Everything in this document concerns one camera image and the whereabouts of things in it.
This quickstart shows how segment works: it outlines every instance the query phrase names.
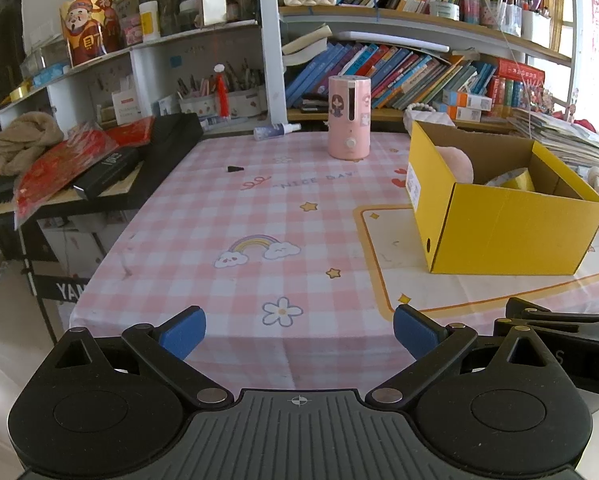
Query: floor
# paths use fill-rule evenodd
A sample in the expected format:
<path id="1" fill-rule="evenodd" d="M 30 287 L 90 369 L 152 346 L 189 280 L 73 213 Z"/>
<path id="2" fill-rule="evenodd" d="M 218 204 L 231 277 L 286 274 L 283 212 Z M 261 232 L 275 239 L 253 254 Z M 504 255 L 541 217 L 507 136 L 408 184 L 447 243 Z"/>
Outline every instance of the floor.
<path id="1" fill-rule="evenodd" d="M 0 480 L 14 480 L 22 471 L 9 444 L 6 420 L 11 405 L 51 349 L 20 269 L 19 264 L 10 264 L 0 279 Z M 54 321 L 60 323 L 59 317 Z M 599 480 L 599 412 L 578 470 L 586 480 Z"/>

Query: gray ribbed plate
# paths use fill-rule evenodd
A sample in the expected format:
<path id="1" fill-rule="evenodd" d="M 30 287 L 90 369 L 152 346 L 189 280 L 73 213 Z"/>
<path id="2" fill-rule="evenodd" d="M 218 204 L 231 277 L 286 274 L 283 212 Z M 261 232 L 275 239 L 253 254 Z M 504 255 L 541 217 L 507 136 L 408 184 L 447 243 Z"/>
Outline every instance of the gray ribbed plate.
<path id="1" fill-rule="evenodd" d="M 25 480 L 43 480 L 26 473 Z M 352 391 L 246 391 L 222 412 L 200 413 L 162 458 L 123 480 L 478 480 L 442 462 L 398 413 Z M 572 469 L 544 480 L 581 480 Z"/>

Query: stack of magazines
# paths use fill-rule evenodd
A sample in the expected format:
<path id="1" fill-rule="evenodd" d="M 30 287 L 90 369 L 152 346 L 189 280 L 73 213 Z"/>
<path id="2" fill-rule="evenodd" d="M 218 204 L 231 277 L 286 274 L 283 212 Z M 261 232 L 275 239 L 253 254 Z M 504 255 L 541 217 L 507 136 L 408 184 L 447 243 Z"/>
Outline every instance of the stack of magazines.
<path id="1" fill-rule="evenodd" d="M 508 120 L 519 136 L 537 140 L 571 168 L 599 167 L 599 135 L 583 126 L 520 108 Z"/>

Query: pink bottle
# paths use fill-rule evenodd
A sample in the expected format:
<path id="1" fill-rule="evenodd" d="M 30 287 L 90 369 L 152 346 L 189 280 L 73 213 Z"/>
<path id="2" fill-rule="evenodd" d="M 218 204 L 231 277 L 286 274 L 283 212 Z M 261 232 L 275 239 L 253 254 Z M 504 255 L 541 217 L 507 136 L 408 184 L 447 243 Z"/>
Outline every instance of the pink bottle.
<path id="1" fill-rule="evenodd" d="M 357 75 L 328 78 L 328 153 L 357 160 L 371 151 L 371 79 Z"/>

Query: pink and white tablecloth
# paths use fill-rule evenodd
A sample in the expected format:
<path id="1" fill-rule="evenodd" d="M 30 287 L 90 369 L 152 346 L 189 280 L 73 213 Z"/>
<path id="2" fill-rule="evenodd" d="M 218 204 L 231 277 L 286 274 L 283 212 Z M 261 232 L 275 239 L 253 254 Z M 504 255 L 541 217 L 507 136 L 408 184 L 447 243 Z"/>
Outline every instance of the pink and white tablecloth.
<path id="1" fill-rule="evenodd" d="M 481 333 L 511 295 L 599 312 L 599 234 L 575 276 L 429 274 L 404 190 L 408 144 L 372 134 L 371 155 L 349 162 L 320 132 L 201 142 L 103 260 L 71 325 L 118 335 L 197 304 L 208 328 L 188 362 L 235 393 L 365 392 L 412 361 L 390 320 L 402 302 Z"/>

